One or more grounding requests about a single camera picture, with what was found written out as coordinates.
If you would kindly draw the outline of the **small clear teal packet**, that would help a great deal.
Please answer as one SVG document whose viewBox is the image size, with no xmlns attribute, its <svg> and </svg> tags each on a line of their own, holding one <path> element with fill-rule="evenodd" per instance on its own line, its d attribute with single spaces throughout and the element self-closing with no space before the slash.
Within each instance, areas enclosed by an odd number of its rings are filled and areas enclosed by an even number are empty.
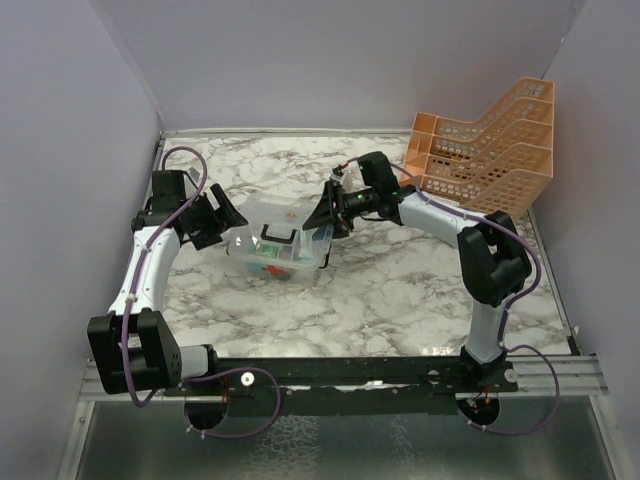
<svg viewBox="0 0 640 480">
<path fill-rule="evenodd" d="M 316 254 L 314 247 L 315 240 L 313 239 L 314 234 L 314 230 L 302 230 L 300 232 L 298 260 L 301 263 L 312 264 L 315 262 Z"/>
</svg>

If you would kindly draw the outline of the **black lid handle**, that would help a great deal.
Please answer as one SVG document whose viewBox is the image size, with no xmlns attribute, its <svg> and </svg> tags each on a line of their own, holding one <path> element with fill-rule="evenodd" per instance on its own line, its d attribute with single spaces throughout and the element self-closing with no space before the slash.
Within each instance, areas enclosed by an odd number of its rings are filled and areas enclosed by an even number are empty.
<svg viewBox="0 0 640 480">
<path fill-rule="evenodd" d="M 298 230 L 287 225 L 264 224 L 260 238 L 266 242 L 291 245 L 296 239 Z"/>
</svg>

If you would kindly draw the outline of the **green small packet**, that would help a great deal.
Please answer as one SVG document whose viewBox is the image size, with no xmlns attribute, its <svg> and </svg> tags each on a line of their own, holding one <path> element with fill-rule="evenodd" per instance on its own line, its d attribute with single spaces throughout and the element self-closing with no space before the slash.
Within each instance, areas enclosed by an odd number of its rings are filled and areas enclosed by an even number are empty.
<svg viewBox="0 0 640 480">
<path fill-rule="evenodd" d="M 279 257 L 280 248 L 275 245 L 269 244 L 261 244 L 255 249 L 255 254 L 265 258 L 275 258 Z"/>
</svg>

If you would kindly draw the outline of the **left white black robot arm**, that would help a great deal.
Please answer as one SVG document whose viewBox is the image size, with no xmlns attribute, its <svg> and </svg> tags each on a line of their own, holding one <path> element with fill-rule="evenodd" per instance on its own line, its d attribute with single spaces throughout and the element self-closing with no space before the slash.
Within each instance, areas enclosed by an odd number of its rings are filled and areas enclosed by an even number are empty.
<svg viewBox="0 0 640 480">
<path fill-rule="evenodd" d="M 186 380 L 206 395 L 220 385 L 212 346 L 179 346 L 162 302 L 183 244 L 202 250 L 248 222 L 219 184 L 189 198 L 185 177 L 178 170 L 153 173 L 151 197 L 131 222 L 133 249 L 119 293 L 106 314 L 88 323 L 91 351 L 108 394 L 174 388 Z"/>
</svg>

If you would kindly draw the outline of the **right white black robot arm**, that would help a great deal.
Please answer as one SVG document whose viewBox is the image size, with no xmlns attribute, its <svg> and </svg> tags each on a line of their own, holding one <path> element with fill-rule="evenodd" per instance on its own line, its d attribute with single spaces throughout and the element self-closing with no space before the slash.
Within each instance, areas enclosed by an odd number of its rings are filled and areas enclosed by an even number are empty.
<svg viewBox="0 0 640 480">
<path fill-rule="evenodd" d="M 365 188 L 348 192 L 344 170 L 355 163 Z M 412 179 L 402 186 L 397 165 L 375 151 L 335 167 L 304 230 L 330 225 L 335 239 L 346 238 L 354 219 L 375 213 L 382 221 L 420 230 L 458 251 L 463 284 L 473 299 L 469 335 L 461 348 L 461 383 L 481 391 L 506 358 L 502 345 L 510 302 L 532 273 L 526 245 L 504 211 L 478 216 L 426 196 Z"/>
</svg>

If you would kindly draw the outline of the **orange plastic file organizer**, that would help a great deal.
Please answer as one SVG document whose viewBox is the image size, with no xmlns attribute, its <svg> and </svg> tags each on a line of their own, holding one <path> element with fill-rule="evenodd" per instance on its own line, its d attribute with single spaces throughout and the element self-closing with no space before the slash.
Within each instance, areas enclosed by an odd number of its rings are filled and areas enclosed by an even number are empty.
<svg viewBox="0 0 640 480">
<path fill-rule="evenodd" d="M 421 189 L 520 219 L 553 179 L 555 84 L 517 80 L 479 119 L 416 114 L 403 167 Z"/>
</svg>

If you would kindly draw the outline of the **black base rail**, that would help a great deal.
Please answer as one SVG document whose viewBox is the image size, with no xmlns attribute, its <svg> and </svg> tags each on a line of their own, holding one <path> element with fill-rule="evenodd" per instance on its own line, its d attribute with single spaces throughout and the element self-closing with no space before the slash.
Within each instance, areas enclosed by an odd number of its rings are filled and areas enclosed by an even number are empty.
<svg viewBox="0 0 640 480">
<path fill-rule="evenodd" d="M 511 362 L 478 379 L 457 356 L 220 358 L 214 367 L 221 380 L 191 380 L 166 395 L 193 404 L 226 399 L 237 417 L 271 415 L 276 389 L 283 416 L 454 415 L 458 394 L 518 390 Z"/>
</svg>

